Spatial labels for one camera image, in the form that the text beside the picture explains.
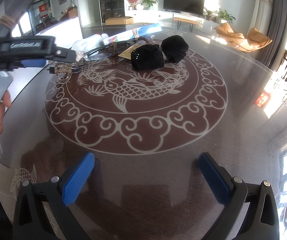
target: plant pot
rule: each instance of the plant pot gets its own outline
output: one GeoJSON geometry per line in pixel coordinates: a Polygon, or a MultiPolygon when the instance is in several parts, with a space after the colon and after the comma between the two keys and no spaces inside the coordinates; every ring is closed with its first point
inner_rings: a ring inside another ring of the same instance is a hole
{"type": "Polygon", "coordinates": [[[142,4],[137,4],[136,5],[136,10],[143,10],[144,6],[142,4]]]}

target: round table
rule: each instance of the round table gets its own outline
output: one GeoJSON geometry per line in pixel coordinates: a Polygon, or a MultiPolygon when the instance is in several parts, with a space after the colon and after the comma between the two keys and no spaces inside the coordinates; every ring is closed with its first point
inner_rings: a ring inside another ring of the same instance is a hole
{"type": "Polygon", "coordinates": [[[137,72],[113,57],[87,62],[65,85],[44,68],[24,88],[0,138],[0,201],[11,221],[23,180],[60,176],[86,151],[95,167],[69,208],[92,239],[201,239],[223,209],[195,164],[202,152],[247,183],[270,181],[279,205],[287,191],[287,104],[273,72],[192,33],[163,28],[154,43],[172,35],[189,45],[179,64],[137,72]]]}

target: black fabric bundle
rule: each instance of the black fabric bundle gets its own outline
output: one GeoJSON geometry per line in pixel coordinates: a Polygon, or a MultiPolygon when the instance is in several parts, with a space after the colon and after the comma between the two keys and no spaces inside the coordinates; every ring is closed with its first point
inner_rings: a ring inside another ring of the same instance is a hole
{"type": "Polygon", "coordinates": [[[163,54],[172,63],[179,63],[188,50],[188,44],[179,36],[174,35],[162,41],[161,47],[156,44],[146,44],[131,53],[131,63],[135,70],[161,68],[165,65],[163,54]]]}

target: red chinese character sign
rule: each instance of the red chinese character sign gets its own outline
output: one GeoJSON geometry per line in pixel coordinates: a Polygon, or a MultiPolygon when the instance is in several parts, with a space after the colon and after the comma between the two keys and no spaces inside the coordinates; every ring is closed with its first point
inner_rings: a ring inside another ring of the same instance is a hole
{"type": "Polygon", "coordinates": [[[42,4],[39,6],[39,12],[40,12],[40,17],[43,18],[46,15],[48,15],[47,13],[47,6],[45,4],[42,4]]]}

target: potted plant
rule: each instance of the potted plant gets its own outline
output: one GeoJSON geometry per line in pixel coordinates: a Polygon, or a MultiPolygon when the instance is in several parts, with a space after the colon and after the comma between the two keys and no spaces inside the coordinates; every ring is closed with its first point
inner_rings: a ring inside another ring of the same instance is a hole
{"type": "Polygon", "coordinates": [[[142,3],[145,3],[147,5],[148,10],[153,9],[153,5],[157,4],[159,0],[143,0],[142,3]]]}
{"type": "Polygon", "coordinates": [[[212,13],[213,13],[212,11],[205,9],[204,11],[205,19],[210,21],[212,13]]]}
{"type": "Polygon", "coordinates": [[[133,10],[135,10],[136,3],[138,0],[127,0],[133,10]]]}
{"type": "Polygon", "coordinates": [[[231,24],[233,21],[236,20],[236,18],[232,14],[228,14],[226,10],[222,11],[220,8],[219,8],[219,17],[221,19],[221,23],[228,22],[231,24]]]}

